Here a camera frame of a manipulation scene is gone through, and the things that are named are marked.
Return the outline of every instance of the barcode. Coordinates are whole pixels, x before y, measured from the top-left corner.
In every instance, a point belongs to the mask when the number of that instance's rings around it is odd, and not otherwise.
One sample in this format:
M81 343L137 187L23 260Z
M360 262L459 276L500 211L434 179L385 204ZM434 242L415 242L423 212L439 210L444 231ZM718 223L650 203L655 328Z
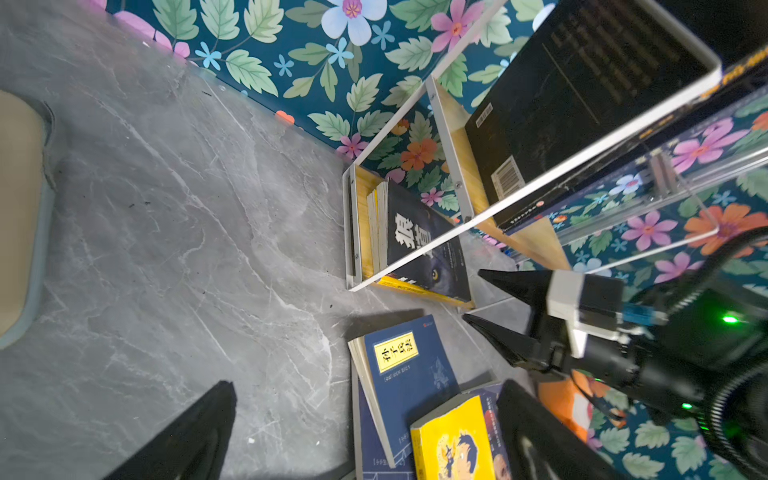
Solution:
M475 126L477 128L480 128L480 125L482 125L482 122L484 122L485 119L488 118L488 116L491 114L492 111L493 111L493 104L489 102L488 106L485 107L485 110L483 110L480 116L478 117L478 119L475 120Z
M493 172L491 180L499 200L519 190L525 184L520 169L518 169L512 156Z

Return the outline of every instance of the beige cushion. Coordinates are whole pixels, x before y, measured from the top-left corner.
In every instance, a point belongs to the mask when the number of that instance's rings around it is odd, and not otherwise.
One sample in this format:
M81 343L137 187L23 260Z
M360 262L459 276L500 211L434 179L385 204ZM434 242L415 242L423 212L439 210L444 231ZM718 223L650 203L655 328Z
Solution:
M44 125L0 91L0 336L24 309L43 182Z

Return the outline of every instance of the yellow book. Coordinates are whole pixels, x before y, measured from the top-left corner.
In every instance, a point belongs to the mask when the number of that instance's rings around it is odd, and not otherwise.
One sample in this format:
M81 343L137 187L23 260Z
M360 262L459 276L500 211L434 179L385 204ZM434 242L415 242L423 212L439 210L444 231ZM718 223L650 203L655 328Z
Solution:
M411 425L419 480L495 480L480 397L455 396Z

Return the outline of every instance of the yellow title label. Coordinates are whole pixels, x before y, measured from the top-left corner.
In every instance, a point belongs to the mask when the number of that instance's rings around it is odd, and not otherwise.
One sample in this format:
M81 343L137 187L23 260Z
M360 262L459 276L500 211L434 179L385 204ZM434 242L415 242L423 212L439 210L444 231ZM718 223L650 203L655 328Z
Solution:
M379 364L379 373L384 373L395 368L403 362L407 362L419 354L413 332L404 333L401 336L377 343L373 346L376 352L376 362Z

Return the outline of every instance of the marble surface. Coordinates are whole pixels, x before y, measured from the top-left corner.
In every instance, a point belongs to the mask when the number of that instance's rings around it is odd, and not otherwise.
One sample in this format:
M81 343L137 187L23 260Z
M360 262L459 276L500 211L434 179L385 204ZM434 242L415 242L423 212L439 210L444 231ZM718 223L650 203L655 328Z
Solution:
M0 45L0 88L48 101L68 139L41 315L0 351L0 477L101 478L228 379L223 478L339 478L346 341L423 313L460 382L521 378L453 308L346 291L327 146L72 0L0 2ZM508 260L462 242L475 269Z

